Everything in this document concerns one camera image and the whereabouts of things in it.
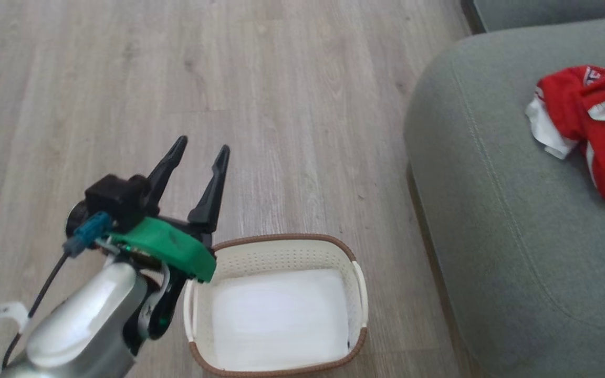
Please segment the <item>gray sofa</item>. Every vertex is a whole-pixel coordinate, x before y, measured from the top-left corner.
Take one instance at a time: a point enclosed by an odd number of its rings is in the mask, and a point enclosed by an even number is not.
[[[584,64],[605,67],[605,19],[473,36],[425,70],[405,122],[454,318],[495,376],[605,378],[605,201],[524,115],[540,77]]]
[[[462,0],[478,27],[494,32],[605,17],[605,0]]]

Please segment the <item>white plastic basket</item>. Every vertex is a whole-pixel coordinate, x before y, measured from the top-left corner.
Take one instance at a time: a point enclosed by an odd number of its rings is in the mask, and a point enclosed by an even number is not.
[[[363,272],[343,242],[327,235],[267,235],[228,241],[217,245],[215,251],[217,266],[212,282],[188,281],[183,295],[185,333],[193,357],[202,368],[220,376],[282,376],[337,368],[358,354],[367,336],[368,294]],[[348,339],[343,357],[303,366],[281,366],[277,370],[245,371],[221,366],[214,345],[212,314],[214,290],[221,282],[275,272],[327,269],[339,273],[345,295],[348,328],[343,331],[348,332]]]

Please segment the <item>laundry basket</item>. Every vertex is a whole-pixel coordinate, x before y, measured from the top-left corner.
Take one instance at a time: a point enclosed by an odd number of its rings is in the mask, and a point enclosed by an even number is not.
[[[327,235],[267,235],[228,241],[214,249],[212,281],[188,281],[183,295],[190,350],[206,371],[220,376],[295,375],[338,368],[358,354],[367,336],[368,294],[362,270],[343,242]],[[276,280],[276,287],[259,292],[259,285],[270,279]],[[271,296],[273,291],[278,296]],[[333,297],[333,291],[343,297]],[[215,323],[221,326],[214,328]],[[269,358],[289,358],[243,365],[226,360],[248,359],[269,342],[279,346]],[[333,346],[320,344],[324,342]],[[319,350],[326,349],[330,354],[321,356]],[[301,360],[298,351],[311,355]]]

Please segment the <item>green gripper part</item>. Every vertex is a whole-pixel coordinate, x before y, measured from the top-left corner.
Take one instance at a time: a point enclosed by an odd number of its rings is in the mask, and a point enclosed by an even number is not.
[[[214,276],[216,260],[208,249],[194,237],[162,220],[145,217],[127,234],[110,232],[109,235],[113,242],[140,249],[189,277],[209,282]]]

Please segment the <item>laminate flooring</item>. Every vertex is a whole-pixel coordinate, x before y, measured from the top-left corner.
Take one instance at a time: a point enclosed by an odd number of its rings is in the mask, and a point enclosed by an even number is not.
[[[87,186],[147,174],[186,134],[163,214],[185,217],[226,143],[216,242],[322,233],[360,261],[367,344],[313,376],[480,376],[447,325],[401,137],[418,76],[469,33],[458,3],[0,0],[0,303],[31,305]],[[33,324],[102,263],[65,264]],[[0,361],[15,332],[0,323]],[[210,375],[177,316],[128,376]]]

